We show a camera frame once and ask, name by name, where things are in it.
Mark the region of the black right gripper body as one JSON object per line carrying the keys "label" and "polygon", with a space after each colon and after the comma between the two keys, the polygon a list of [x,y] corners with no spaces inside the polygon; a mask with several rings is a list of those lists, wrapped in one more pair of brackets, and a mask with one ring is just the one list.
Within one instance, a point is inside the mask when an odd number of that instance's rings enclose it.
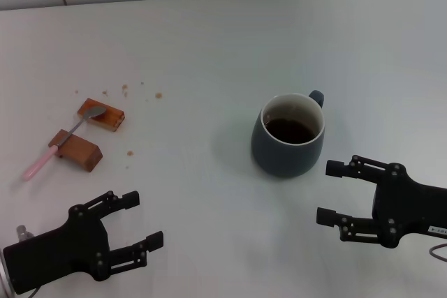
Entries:
{"label": "black right gripper body", "polygon": [[399,163],[390,163],[376,186],[372,218],[379,244],[395,248],[407,234],[446,238],[446,189],[414,181]]}

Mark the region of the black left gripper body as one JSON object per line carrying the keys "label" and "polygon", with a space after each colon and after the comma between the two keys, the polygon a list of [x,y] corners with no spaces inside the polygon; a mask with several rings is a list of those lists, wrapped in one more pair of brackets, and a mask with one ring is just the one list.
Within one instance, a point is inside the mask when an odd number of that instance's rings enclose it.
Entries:
{"label": "black left gripper body", "polygon": [[76,272],[96,281],[111,276],[107,232],[95,216],[70,211],[59,228],[3,250],[11,285],[18,294]]}

